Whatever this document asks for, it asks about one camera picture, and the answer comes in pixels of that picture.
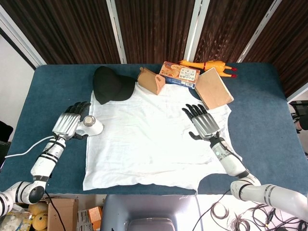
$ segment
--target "brown curtain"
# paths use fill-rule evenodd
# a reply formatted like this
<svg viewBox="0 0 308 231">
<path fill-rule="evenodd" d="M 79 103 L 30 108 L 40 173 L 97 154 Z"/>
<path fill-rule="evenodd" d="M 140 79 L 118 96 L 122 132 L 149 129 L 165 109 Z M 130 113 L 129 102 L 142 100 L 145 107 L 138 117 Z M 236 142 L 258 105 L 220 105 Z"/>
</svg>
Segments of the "brown curtain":
<svg viewBox="0 0 308 231">
<path fill-rule="evenodd" d="M 194 0 L 115 0 L 128 63 L 183 59 Z"/>
<path fill-rule="evenodd" d="M 272 63 L 288 97 L 308 82 L 308 1 L 283 0 L 245 62 Z"/>
<path fill-rule="evenodd" d="M 195 62 L 236 62 L 273 0 L 211 0 Z"/>
<path fill-rule="evenodd" d="M 120 63 L 104 0 L 0 0 L 48 64 Z"/>
</svg>

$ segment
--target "cardboard box on floor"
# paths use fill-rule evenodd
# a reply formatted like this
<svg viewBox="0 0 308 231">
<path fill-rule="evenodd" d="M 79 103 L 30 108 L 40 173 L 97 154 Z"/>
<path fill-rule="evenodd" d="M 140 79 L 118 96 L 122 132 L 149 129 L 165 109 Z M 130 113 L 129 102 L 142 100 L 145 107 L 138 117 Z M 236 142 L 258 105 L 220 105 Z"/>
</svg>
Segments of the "cardboard box on floor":
<svg viewBox="0 0 308 231">
<path fill-rule="evenodd" d="M 64 223 L 66 231 L 75 231 L 77 227 L 77 214 L 78 214 L 78 200 L 77 199 L 52 199 L 54 206 L 60 213 L 61 219 Z M 48 204 L 48 226 L 47 231 L 60 231 L 63 230 L 57 212 Z"/>
</svg>

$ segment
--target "white cable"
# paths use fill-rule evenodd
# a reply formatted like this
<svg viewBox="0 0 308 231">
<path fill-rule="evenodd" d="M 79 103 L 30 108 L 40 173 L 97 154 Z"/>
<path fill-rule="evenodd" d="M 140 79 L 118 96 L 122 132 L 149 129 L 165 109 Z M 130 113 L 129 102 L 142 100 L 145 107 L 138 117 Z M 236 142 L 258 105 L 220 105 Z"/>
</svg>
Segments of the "white cable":
<svg viewBox="0 0 308 231">
<path fill-rule="evenodd" d="M 45 137 L 44 139 L 41 139 L 40 141 L 38 141 L 38 142 L 36 142 L 35 144 L 33 144 L 33 145 L 32 145 L 26 152 L 24 152 L 24 153 L 19 153 L 19 154 L 14 154 L 14 155 L 7 155 L 7 156 L 5 156 L 4 158 L 19 156 L 19 155 L 26 155 L 28 152 L 31 151 L 32 148 L 34 148 L 35 146 L 37 146 L 39 143 L 43 142 L 44 140 L 53 138 L 53 137 L 54 137 L 54 136 L 48 136 L 48 137 Z"/>
</svg>

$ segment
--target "black cap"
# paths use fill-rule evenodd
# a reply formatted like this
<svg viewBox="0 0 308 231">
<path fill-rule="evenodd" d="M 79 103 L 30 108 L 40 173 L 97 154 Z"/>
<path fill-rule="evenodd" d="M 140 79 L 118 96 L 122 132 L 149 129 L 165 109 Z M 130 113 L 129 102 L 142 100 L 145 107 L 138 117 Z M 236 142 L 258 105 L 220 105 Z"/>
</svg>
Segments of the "black cap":
<svg viewBox="0 0 308 231">
<path fill-rule="evenodd" d="M 100 66 L 93 78 L 95 98 L 100 104 L 128 100 L 134 92 L 135 82 L 134 78 L 119 76 L 112 69 Z"/>
</svg>

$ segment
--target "brown notebook cover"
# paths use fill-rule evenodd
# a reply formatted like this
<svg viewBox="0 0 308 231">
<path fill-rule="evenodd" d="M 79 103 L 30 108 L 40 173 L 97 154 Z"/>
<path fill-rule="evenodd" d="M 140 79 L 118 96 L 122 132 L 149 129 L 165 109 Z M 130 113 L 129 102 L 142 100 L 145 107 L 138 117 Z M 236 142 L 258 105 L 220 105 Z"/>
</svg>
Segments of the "brown notebook cover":
<svg viewBox="0 0 308 231">
<path fill-rule="evenodd" d="M 234 100 L 215 68 L 199 76 L 195 90 L 207 109 L 214 109 Z"/>
</svg>

